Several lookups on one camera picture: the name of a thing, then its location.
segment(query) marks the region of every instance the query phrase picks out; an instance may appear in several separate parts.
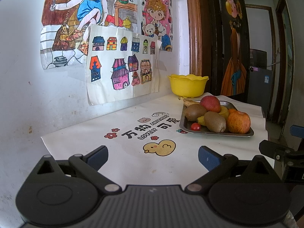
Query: metal tray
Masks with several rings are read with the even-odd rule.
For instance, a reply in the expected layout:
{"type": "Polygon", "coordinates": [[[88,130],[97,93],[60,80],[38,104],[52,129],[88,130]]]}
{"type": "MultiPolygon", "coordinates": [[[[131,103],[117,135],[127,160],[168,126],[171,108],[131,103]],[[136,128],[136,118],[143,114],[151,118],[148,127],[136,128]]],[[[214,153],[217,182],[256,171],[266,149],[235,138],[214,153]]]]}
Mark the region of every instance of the metal tray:
{"type": "MultiPolygon", "coordinates": [[[[227,107],[228,109],[236,109],[235,106],[230,103],[230,102],[226,102],[226,101],[220,101],[220,104],[227,107]]],[[[185,109],[187,107],[184,105],[183,107],[183,111],[181,113],[181,118],[180,118],[180,123],[179,126],[182,130],[191,133],[191,134],[203,134],[203,135],[219,135],[219,136],[235,136],[235,137],[250,137],[254,135],[254,132],[252,130],[252,128],[250,128],[250,130],[248,131],[247,134],[233,134],[233,133],[215,133],[215,132],[211,132],[206,126],[202,126],[200,131],[194,131],[191,130],[191,125],[194,122],[188,121],[188,119],[185,117],[185,109]]]]}

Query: orange skirt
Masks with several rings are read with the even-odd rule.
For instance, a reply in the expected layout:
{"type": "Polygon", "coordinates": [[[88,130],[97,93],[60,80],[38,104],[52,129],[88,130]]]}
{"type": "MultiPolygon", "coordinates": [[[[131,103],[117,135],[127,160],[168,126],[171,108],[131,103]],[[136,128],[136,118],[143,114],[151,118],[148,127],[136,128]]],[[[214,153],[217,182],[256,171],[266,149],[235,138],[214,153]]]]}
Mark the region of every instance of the orange skirt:
{"type": "MultiPolygon", "coordinates": [[[[241,65],[241,78],[239,78],[237,80],[237,94],[243,93],[245,91],[245,84],[246,84],[246,69],[243,66],[243,64],[240,64],[239,60],[238,60],[238,66],[241,65]]],[[[234,73],[234,63],[232,58],[230,59],[226,72],[225,72],[225,76],[223,78],[223,82],[222,82],[222,90],[221,90],[221,95],[224,96],[232,96],[233,94],[233,85],[232,85],[232,75],[234,73]]]]}

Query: small red tomato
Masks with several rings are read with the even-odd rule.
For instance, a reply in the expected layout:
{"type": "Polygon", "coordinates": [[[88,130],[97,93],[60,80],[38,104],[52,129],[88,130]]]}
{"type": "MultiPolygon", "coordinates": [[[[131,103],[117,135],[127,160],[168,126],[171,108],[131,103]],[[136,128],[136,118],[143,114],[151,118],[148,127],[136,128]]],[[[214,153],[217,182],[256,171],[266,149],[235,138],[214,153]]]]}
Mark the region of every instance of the small red tomato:
{"type": "Polygon", "coordinates": [[[191,125],[191,130],[200,131],[201,130],[201,125],[199,123],[195,122],[191,125]]]}

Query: chinese character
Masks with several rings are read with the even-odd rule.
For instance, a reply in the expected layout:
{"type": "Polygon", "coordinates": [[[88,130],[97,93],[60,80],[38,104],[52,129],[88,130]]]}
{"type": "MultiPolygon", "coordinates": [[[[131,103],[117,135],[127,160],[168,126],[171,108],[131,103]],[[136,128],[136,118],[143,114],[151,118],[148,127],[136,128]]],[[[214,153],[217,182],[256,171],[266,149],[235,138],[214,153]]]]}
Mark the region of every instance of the chinese character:
{"type": "Polygon", "coordinates": [[[132,132],[132,130],[129,130],[128,132],[125,132],[122,134],[122,136],[127,135],[128,139],[132,139],[132,135],[137,135],[135,132],[132,132]]]}
{"type": "Polygon", "coordinates": [[[177,122],[180,122],[180,120],[177,120],[175,118],[168,118],[167,122],[174,122],[174,123],[177,123],[177,122]]]}
{"type": "Polygon", "coordinates": [[[134,129],[137,131],[145,131],[148,128],[151,128],[151,126],[144,124],[144,125],[139,125],[138,127],[134,128],[134,129]]]}
{"type": "Polygon", "coordinates": [[[172,125],[165,124],[165,123],[161,123],[160,125],[158,125],[158,127],[161,127],[161,128],[167,129],[168,127],[172,127],[172,125]]]}

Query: cartoon boy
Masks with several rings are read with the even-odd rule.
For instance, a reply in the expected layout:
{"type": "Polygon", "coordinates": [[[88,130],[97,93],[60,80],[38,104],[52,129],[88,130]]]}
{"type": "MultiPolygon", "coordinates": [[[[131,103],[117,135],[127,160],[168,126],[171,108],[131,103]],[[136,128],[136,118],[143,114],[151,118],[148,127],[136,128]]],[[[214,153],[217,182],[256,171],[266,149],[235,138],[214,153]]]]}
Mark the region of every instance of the cartoon boy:
{"type": "Polygon", "coordinates": [[[78,4],[80,5],[77,11],[77,19],[80,21],[80,24],[77,29],[75,29],[75,32],[71,36],[68,36],[66,40],[72,41],[80,38],[83,35],[82,42],[79,45],[78,49],[82,51],[85,55],[87,55],[89,49],[87,40],[91,28],[90,26],[99,23],[101,25],[104,25],[105,19],[108,15],[108,3],[107,0],[71,0],[67,3],[57,3],[54,5],[52,4],[50,10],[66,10],[78,4]],[[89,26],[83,33],[82,28],[87,23],[89,23],[89,26]]]}
{"type": "Polygon", "coordinates": [[[146,4],[147,13],[153,18],[151,23],[155,26],[155,34],[161,40],[161,49],[171,51],[171,41],[166,28],[160,23],[166,18],[167,8],[161,0],[148,0],[146,4]]]}

